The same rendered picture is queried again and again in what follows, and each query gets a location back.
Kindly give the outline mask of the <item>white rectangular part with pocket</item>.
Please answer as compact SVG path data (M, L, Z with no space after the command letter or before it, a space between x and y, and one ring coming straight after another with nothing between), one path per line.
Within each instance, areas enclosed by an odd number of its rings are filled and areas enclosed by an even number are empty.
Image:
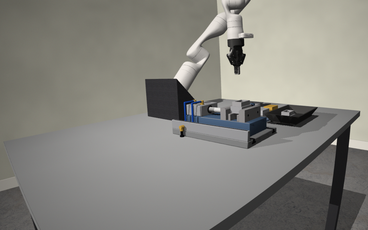
M295 117L295 111L294 110L285 110L285 111L281 112L281 115L294 116Z
M239 110L251 107L250 100L237 100L232 102L231 113L239 114Z

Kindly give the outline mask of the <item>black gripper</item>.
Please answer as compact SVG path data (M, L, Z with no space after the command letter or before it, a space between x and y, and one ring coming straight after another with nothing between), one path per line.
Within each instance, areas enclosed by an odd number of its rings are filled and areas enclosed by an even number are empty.
M234 74L239 75L241 74L240 66L244 62L244 58L246 54L242 53L242 47L244 46L244 39L243 38L233 38L227 40L228 47L230 47L230 53L227 54L227 58L231 65L234 66Z

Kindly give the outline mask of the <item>yellow rectangular block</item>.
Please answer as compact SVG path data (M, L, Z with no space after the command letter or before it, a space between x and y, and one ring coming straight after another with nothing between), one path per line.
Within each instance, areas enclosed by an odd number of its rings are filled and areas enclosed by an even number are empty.
M264 108L268 108L270 109L270 111L278 109L278 105L268 105L268 106L264 106Z

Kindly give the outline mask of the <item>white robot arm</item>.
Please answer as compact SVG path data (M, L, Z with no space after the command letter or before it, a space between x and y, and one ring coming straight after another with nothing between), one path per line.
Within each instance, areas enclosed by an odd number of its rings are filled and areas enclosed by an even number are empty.
M243 32L242 16L239 15L250 1L221 0L224 12L213 19L203 34L187 51L187 57L195 64L184 62L174 77L187 91L210 56L210 53L201 46L206 40L223 35L226 31L227 39L254 38L252 33Z

